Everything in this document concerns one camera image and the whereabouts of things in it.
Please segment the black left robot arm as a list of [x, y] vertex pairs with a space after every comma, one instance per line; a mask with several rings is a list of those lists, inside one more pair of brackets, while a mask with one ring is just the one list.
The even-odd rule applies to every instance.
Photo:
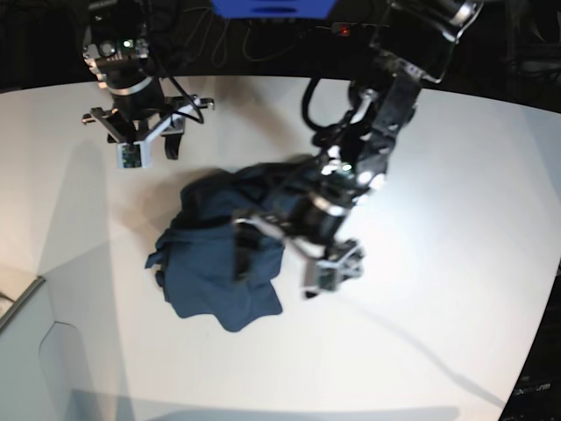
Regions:
[[317, 153], [269, 195], [269, 210], [232, 216], [236, 239], [257, 232], [305, 262], [303, 287], [333, 291], [363, 272], [365, 250], [337, 232], [352, 209], [387, 178], [400, 131], [426, 82], [444, 78], [455, 46], [481, 13], [480, 1], [391, 1], [348, 87], [349, 107], [331, 125], [312, 124]]

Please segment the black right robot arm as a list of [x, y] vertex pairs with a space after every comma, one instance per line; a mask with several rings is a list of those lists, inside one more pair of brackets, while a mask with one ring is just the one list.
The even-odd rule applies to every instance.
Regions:
[[88, 7], [82, 57], [112, 105], [91, 108], [82, 123], [106, 130], [122, 169], [149, 168], [157, 138], [166, 157], [178, 160], [186, 123], [203, 124], [203, 110], [215, 105], [189, 94], [167, 72], [152, 45], [150, 10], [147, 1], [92, 1]]

